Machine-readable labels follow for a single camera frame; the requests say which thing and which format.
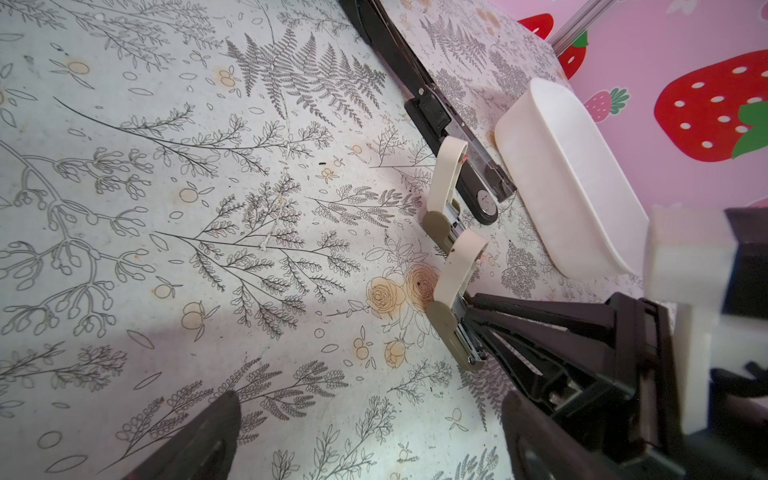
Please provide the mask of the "white plastic tray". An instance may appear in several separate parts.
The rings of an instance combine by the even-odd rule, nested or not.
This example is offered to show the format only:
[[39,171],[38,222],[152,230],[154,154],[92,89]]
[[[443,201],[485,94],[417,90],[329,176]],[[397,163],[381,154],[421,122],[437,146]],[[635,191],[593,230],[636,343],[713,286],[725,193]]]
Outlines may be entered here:
[[647,214],[571,90],[532,79],[497,121],[494,138],[533,226],[564,276],[641,274]]

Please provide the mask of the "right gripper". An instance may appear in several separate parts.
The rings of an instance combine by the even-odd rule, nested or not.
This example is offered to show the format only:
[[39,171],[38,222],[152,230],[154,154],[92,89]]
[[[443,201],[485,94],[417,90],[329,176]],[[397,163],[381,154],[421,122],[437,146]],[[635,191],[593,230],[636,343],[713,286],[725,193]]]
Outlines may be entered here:
[[645,297],[464,294],[518,391],[619,479],[767,475],[767,212],[650,220]]

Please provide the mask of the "staple strip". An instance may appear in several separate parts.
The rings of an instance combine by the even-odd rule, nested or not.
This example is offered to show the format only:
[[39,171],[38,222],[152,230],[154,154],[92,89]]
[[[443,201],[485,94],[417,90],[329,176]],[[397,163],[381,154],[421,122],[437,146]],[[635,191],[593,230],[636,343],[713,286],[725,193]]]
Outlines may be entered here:
[[484,366],[484,360],[461,325],[461,319],[467,311],[464,294],[477,259],[487,244],[483,236],[472,230],[461,233],[449,250],[433,292],[433,301],[425,310],[432,327],[465,371],[477,371]]
[[421,225],[440,250],[448,254],[464,231],[461,207],[454,199],[456,184],[466,161],[468,143],[447,136],[443,139],[430,184],[426,213]]

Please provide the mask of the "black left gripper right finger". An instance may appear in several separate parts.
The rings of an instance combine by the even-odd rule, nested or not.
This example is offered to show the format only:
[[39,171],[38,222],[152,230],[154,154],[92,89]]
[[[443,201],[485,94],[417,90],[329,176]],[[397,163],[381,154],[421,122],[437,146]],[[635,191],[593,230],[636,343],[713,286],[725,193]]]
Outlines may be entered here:
[[515,479],[619,479],[517,391],[506,395],[501,412]]

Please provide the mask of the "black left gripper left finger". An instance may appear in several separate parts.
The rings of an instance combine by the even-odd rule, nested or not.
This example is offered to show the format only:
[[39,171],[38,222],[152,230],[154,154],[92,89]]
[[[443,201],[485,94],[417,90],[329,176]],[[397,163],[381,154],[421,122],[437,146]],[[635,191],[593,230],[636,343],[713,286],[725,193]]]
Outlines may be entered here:
[[227,391],[124,479],[227,479],[241,422],[239,397]]

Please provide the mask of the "black stapler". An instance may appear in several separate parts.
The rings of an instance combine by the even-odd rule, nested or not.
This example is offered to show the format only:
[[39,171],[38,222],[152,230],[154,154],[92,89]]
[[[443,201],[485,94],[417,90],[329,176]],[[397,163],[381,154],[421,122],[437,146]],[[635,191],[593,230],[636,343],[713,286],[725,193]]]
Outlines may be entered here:
[[405,110],[434,153],[449,136],[468,142],[457,191],[475,219],[491,225],[498,205],[517,187],[464,122],[401,35],[379,1],[341,0],[340,6],[363,41],[388,65],[412,94]]

